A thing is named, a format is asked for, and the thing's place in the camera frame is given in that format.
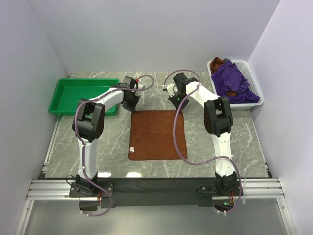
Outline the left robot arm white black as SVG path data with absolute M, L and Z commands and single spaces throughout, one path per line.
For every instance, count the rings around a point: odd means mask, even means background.
M 96 146 L 104 130 L 105 112 L 119 103 L 123 108 L 135 112 L 140 99 L 140 91 L 145 86 L 139 79 L 126 76 L 121 83 L 111 86 L 103 94 L 79 101 L 72 129 L 79 143 L 79 169 L 75 176 L 75 190 L 88 197 L 101 189 L 98 187 L 96 167 Z

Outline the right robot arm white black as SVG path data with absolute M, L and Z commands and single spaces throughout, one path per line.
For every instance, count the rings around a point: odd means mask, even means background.
M 188 98 L 192 97 L 203 107 L 204 127 L 210 134 L 215 157 L 207 160 L 216 161 L 215 167 L 215 188 L 219 195 L 227 195 L 239 187 L 237 178 L 239 171 L 232 161 L 230 147 L 231 127 L 233 126 L 232 111 L 229 99 L 226 96 L 218 96 L 210 92 L 200 83 L 200 76 L 187 78 L 182 70 L 173 72 L 175 75 L 173 84 L 163 85 L 162 88 L 168 92 L 169 100 L 176 108 L 176 115 L 173 126 L 173 139 L 176 151 L 181 159 L 176 140 L 176 124 L 180 112 L 188 104 Z

